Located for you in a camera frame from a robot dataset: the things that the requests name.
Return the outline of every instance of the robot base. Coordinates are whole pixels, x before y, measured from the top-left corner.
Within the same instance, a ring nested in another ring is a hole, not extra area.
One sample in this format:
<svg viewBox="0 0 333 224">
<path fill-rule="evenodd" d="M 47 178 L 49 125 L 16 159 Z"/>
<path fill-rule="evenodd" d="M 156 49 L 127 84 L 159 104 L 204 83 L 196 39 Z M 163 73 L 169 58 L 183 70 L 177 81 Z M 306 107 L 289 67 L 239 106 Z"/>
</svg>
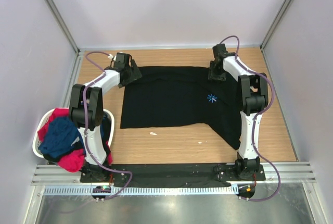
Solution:
<svg viewBox="0 0 333 224">
<path fill-rule="evenodd" d="M 229 182 L 229 181 L 253 181 L 253 175 L 255 175 L 256 181 L 265 181 L 266 176 L 264 172 L 264 168 L 262 165 L 259 165 L 259 170 L 254 171 L 248 177 L 240 176 L 239 172 L 236 169 L 234 164 L 222 163 L 218 166 L 214 167 L 214 172 L 216 173 L 216 177 L 221 182 Z"/>
</svg>

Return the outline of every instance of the blue cloth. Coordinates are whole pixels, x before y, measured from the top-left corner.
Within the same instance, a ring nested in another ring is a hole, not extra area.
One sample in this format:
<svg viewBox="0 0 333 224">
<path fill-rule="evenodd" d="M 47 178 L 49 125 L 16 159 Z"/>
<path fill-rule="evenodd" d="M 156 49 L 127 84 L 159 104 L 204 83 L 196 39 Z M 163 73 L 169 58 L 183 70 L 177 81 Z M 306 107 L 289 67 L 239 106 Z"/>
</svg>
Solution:
<svg viewBox="0 0 333 224">
<path fill-rule="evenodd" d="M 78 138 L 84 146 L 81 134 L 74 123 L 67 116 L 57 117 L 49 124 L 44 141 L 38 149 L 43 155 L 57 158 L 74 149 Z"/>
</svg>

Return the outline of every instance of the blue logo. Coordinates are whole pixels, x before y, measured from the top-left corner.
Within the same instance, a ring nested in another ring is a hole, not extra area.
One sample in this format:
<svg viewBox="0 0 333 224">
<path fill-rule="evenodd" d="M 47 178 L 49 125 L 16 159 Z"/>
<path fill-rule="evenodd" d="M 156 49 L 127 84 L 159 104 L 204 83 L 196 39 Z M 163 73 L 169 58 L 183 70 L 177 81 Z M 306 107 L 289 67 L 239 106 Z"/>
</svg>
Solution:
<svg viewBox="0 0 333 224">
<path fill-rule="evenodd" d="M 210 94 L 210 95 L 208 95 L 207 99 L 209 99 L 208 102 L 214 103 L 214 102 L 216 102 L 217 97 L 213 94 Z"/>
</svg>

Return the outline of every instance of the black t-shirt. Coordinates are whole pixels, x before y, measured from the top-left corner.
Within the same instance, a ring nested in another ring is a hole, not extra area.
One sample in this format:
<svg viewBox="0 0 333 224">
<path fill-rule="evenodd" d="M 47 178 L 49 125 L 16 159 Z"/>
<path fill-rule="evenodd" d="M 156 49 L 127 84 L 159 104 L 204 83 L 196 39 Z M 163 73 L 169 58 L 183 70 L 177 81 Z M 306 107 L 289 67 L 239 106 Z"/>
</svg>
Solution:
<svg viewBox="0 0 333 224">
<path fill-rule="evenodd" d="M 121 129 L 208 124 L 238 149 L 241 118 L 237 82 L 208 81 L 208 68 L 140 67 L 142 78 L 125 87 Z"/>
</svg>

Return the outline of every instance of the metal floor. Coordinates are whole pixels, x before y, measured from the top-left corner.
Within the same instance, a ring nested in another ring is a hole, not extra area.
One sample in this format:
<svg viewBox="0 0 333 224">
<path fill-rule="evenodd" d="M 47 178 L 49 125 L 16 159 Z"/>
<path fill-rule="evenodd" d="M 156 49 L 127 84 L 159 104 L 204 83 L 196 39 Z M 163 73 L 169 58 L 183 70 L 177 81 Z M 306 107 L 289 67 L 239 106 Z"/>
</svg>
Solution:
<svg viewBox="0 0 333 224">
<path fill-rule="evenodd" d="M 255 198 L 271 195 L 275 183 L 258 184 Z M 235 195 L 123 196 L 104 203 L 91 196 L 43 196 L 39 224 L 307 224 L 315 223 L 302 183 L 283 183 L 280 192 L 265 202 L 246 202 Z"/>
</svg>

